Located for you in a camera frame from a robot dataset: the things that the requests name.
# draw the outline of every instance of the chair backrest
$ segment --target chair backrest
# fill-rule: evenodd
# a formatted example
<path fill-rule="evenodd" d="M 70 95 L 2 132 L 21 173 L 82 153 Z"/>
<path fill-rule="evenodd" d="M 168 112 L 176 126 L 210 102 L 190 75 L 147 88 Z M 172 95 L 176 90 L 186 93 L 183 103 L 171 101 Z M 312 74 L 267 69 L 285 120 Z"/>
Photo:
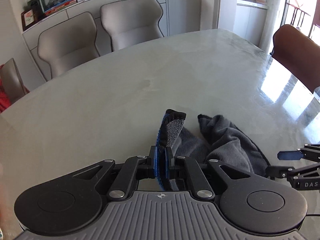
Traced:
<path fill-rule="evenodd" d="M 123 0 L 100 8 L 101 23 L 111 37 L 113 51 L 163 37 L 157 0 Z"/>
<path fill-rule="evenodd" d="M 272 57 L 285 66 L 311 92 L 320 86 L 320 47 L 291 25 L 273 35 Z"/>
<path fill-rule="evenodd" d="M 13 58 L 1 68 L 0 77 L 4 91 L 12 104 L 28 93 Z"/>
<path fill-rule="evenodd" d="M 52 78 L 99 57 L 97 26 L 89 12 L 45 30 L 39 36 L 38 55 L 51 68 Z"/>

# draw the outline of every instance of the gray ribbed grip pad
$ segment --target gray ribbed grip pad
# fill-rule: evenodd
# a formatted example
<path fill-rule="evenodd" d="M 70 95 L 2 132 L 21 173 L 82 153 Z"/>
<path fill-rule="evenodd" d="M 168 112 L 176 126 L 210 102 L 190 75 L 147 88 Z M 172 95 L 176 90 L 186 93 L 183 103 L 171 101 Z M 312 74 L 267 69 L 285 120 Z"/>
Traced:
<path fill-rule="evenodd" d="M 25 231 L 16 239 L 305 240 L 298 231 L 271 237 L 249 235 L 228 224 L 214 204 L 197 201 L 190 196 L 189 192 L 182 191 L 136 191 L 126 201 L 109 203 L 97 221 L 77 233 L 67 236 L 38 236 Z"/>

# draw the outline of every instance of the target logo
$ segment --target target logo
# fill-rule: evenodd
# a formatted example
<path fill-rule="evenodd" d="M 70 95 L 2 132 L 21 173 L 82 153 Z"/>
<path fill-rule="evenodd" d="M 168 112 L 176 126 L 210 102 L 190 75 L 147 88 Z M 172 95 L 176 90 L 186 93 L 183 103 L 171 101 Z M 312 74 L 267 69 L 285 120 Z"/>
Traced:
<path fill-rule="evenodd" d="M 164 197 L 166 197 L 166 196 L 167 196 L 167 195 L 165 195 L 165 194 L 163 194 L 163 193 L 157 195 L 157 197 L 159 197 L 159 198 L 164 198 Z"/>

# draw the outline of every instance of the picture frame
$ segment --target picture frame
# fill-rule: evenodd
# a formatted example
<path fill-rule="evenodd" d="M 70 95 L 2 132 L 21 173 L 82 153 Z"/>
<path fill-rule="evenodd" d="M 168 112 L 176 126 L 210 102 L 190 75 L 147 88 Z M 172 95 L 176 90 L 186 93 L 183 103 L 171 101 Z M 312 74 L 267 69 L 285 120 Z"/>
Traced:
<path fill-rule="evenodd" d="M 38 17 L 33 9 L 27 9 L 21 14 L 21 22 L 23 31 L 27 30 L 31 26 L 38 22 Z"/>

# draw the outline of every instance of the round black disc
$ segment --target round black disc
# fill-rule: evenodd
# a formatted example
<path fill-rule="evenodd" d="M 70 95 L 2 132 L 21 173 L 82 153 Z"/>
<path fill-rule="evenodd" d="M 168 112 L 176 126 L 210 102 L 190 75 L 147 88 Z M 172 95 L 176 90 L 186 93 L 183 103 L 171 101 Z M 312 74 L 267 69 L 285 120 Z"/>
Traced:
<path fill-rule="evenodd" d="M 298 228 L 307 213 L 307 201 L 297 190 L 252 175 L 238 179 L 222 194 L 221 212 L 234 225 L 259 234 L 279 234 Z"/>
<path fill-rule="evenodd" d="M 91 223 L 102 209 L 102 199 L 88 180 L 61 178 L 23 192 L 14 205 L 23 228 L 57 236 L 71 233 Z"/>

